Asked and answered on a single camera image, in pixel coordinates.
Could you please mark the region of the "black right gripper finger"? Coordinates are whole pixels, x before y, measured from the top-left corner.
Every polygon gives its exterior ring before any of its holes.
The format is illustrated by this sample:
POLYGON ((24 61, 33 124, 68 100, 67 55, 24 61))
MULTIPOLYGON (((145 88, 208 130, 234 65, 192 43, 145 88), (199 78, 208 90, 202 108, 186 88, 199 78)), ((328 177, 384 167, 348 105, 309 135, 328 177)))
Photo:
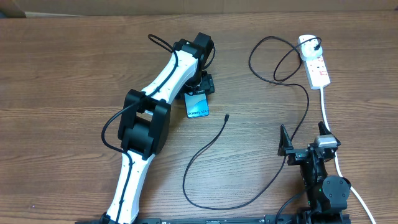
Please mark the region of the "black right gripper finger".
POLYGON ((319 129, 319 133, 320 133, 321 136, 324 136, 324 135, 332 135, 332 136, 335 138, 335 140, 336 140, 336 145, 337 145, 337 146, 340 146, 340 145, 341 145, 340 140, 339 140, 338 138, 336 138, 336 137, 330 132, 330 130, 326 127, 326 125, 325 125, 325 123, 324 123, 323 121, 320 121, 320 122, 318 123, 318 129, 319 129))
POLYGON ((277 154, 279 156, 286 156, 294 149, 292 141, 289 138, 285 126, 282 124, 280 126, 280 141, 277 154))

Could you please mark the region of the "Samsung Galaxy smartphone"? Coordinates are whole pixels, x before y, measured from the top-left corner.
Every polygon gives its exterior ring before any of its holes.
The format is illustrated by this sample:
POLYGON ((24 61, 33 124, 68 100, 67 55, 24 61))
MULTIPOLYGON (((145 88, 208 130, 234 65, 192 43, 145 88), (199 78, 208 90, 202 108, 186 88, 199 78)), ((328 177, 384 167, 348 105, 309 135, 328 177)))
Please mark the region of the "Samsung Galaxy smartphone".
POLYGON ((208 102, 204 93, 199 95, 184 94, 184 98, 188 118, 199 118, 209 115, 208 102))

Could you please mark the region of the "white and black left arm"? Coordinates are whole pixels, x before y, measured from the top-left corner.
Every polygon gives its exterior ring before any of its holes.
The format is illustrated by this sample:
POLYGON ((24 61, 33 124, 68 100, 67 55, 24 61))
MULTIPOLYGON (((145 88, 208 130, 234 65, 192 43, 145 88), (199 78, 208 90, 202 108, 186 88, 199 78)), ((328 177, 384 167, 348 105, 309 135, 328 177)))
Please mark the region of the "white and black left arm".
POLYGON ((104 125, 120 118, 120 147, 104 145, 122 154, 121 173, 113 201, 100 223, 134 223, 139 214, 139 201, 147 171, 154 157, 163 149, 169 134, 171 105, 185 100, 187 116, 207 116, 207 96, 214 93, 212 76, 206 71, 215 56, 209 35, 198 33, 194 41, 180 39, 170 45, 154 34, 148 38, 169 51, 165 68, 141 91, 130 90, 121 111, 104 125))

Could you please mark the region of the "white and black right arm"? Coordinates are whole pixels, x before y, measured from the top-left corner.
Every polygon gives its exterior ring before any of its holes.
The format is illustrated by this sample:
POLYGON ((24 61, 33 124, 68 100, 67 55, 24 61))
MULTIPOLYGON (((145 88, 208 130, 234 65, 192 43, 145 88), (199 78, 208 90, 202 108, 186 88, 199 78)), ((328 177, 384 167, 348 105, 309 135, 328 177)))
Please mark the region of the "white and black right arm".
POLYGON ((304 189, 286 201, 277 212, 278 223, 284 208, 303 194, 307 196, 308 207, 297 210, 285 223, 350 223, 343 210, 348 207, 351 182, 338 175, 328 175, 325 163, 335 158, 341 142, 319 122, 319 135, 304 149, 294 149, 285 129, 280 127, 278 155, 287 159, 290 166, 299 166, 304 189))

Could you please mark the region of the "white power strip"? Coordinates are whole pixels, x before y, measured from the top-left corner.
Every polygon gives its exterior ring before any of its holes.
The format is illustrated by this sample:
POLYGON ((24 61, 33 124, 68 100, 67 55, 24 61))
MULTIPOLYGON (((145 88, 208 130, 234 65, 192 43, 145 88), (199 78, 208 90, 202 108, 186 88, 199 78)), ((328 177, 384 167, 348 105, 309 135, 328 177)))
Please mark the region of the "white power strip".
POLYGON ((322 56, 304 61, 308 82, 312 90, 319 90, 331 83, 325 61, 322 56))

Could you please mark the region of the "brown cardboard backdrop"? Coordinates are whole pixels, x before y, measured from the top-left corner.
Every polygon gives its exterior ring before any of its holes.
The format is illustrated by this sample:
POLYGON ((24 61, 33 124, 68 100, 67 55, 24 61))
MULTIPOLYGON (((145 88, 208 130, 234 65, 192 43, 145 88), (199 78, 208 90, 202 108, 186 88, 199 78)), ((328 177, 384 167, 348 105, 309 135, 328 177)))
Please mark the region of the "brown cardboard backdrop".
POLYGON ((393 11, 397 0, 1 0, 1 12, 69 16, 250 12, 393 11))

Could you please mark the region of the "white wall charger plug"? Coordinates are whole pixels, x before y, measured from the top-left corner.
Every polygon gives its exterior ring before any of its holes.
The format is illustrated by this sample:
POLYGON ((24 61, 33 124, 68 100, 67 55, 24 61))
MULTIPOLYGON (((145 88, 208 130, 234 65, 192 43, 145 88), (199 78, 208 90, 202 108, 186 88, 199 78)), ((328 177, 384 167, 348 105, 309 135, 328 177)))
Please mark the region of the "white wall charger plug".
POLYGON ((298 38, 300 56, 303 61, 314 60, 323 55, 320 45, 322 40, 312 34, 304 34, 298 38))

